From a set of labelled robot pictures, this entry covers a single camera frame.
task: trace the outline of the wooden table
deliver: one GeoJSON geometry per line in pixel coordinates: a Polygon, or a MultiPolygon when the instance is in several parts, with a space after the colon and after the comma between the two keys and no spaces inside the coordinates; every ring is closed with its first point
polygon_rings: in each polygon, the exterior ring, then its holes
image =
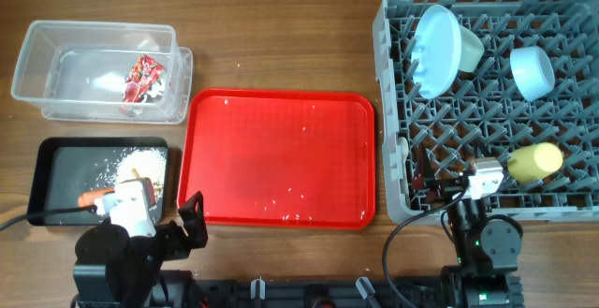
{"type": "MultiPolygon", "coordinates": [[[[50,136],[161,136],[183,148],[185,125],[51,122],[10,96],[27,26],[41,19],[172,25],[194,53],[196,93],[207,87],[358,92],[375,105],[372,23],[381,0],[0,0],[0,221],[25,213],[37,146],[50,136]]],[[[377,130],[380,148],[382,135],[377,130]]],[[[360,231],[209,227],[208,247],[165,269],[201,279],[382,278],[387,217],[382,159],[373,222],[360,231]]],[[[175,216],[174,199],[167,214],[175,216]]],[[[0,307],[66,306],[76,292],[74,245],[84,228],[0,233],[0,307]]],[[[528,307],[599,306],[599,224],[525,226],[519,275],[528,307]]],[[[391,246],[393,274],[434,275],[455,262],[438,227],[409,227],[391,246]]]]}

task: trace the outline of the clear plastic container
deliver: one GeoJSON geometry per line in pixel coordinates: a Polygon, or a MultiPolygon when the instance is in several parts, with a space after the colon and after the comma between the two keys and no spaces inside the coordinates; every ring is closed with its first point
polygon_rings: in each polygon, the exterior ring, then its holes
{"type": "Polygon", "coordinates": [[[47,119],[178,124],[192,73],[193,55],[177,45],[170,26],[37,21],[22,44],[11,93],[47,119]],[[124,103],[124,77],[143,54],[166,69],[165,91],[151,103],[124,103]]]}

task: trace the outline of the gray dish rack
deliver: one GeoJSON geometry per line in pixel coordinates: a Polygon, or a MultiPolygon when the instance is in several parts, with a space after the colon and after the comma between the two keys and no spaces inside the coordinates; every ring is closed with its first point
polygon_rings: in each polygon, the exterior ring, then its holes
{"type": "MultiPolygon", "coordinates": [[[[383,163],[387,212],[400,223],[426,211],[424,192],[408,184],[416,148],[424,143],[437,177],[457,176],[482,140],[505,162],[513,150],[550,141],[564,153],[563,168],[544,181],[507,178],[487,198],[495,214],[518,220],[599,220],[599,0],[383,0],[373,23],[376,78],[384,109],[383,163]],[[449,8],[475,32],[485,53],[475,73],[459,73],[443,95],[427,100],[412,80],[414,33],[432,5],[449,8]],[[556,87],[527,102],[511,75],[509,53],[537,45],[551,59],[556,87]],[[409,147],[402,155],[401,138],[409,147]]],[[[439,223],[440,214],[418,224],[439,223]]]]}

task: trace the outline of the red snack packet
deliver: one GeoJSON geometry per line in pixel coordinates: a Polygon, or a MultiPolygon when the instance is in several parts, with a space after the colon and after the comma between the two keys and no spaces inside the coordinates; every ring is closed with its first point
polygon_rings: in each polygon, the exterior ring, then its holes
{"type": "Polygon", "coordinates": [[[148,55],[141,55],[129,75],[124,79],[123,102],[139,102],[165,68],[148,55]]]}

